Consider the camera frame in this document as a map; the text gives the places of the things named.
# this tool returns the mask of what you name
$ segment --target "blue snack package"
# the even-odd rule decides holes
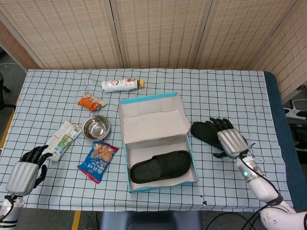
[[[118,148],[101,141],[94,141],[92,150],[89,152],[85,161],[78,165],[78,169],[87,175],[95,183],[99,184],[102,180],[102,173],[113,158],[113,154]]]

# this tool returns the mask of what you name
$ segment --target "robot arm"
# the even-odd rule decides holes
[[[307,212],[296,213],[280,195],[274,185],[265,178],[252,157],[248,157],[248,145],[242,135],[227,119],[210,118],[211,125],[225,153],[237,159],[236,166],[250,186],[255,197],[268,204],[260,213],[262,224],[269,230],[307,230]]]
[[[14,229],[24,206],[23,196],[30,194],[45,179],[47,167],[43,163],[52,156],[52,153],[41,156],[47,147],[48,145],[35,147],[15,163],[6,185],[6,190],[10,195],[5,196],[0,208],[0,229]]]

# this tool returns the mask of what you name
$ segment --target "metal bowl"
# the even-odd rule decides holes
[[[110,123],[104,116],[95,115],[88,118],[82,128],[83,135],[88,140],[102,140],[110,131]]]

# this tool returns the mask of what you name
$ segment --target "grid-patterned tablecloth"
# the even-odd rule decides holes
[[[146,88],[130,92],[102,93],[101,81],[136,77]],[[98,112],[78,106],[86,91],[108,101]],[[13,165],[35,146],[43,145],[69,120],[80,126],[95,114],[106,116],[111,131],[104,139],[120,150],[95,184],[77,170],[92,147],[79,137],[60,161],[46,161],[43,184],[25,197],[27,207],[82,210],[253,210],[262,206],[230,158],[212,156],[218,149],[189,133],[200,180],[192,185],[149,192],[127,192],[127,175],[118,114],[119,99],[178,92],[188,120],[228,117],[248,140],[256,162],[269,180],[290,201],[265,79],[262,71],[193,69],[29,70],[0,160],[0,200]]]

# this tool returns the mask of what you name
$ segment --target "cardboard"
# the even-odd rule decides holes
[[[130,192],[198,181],[187,136],[190,123],[185,116],[182,100],[176,92],[121,100],[118,109]],[[192,164],[186,174],[143,184],[131,181],[129,170],[134,164],[175,150],[186,150],[191,154]]]

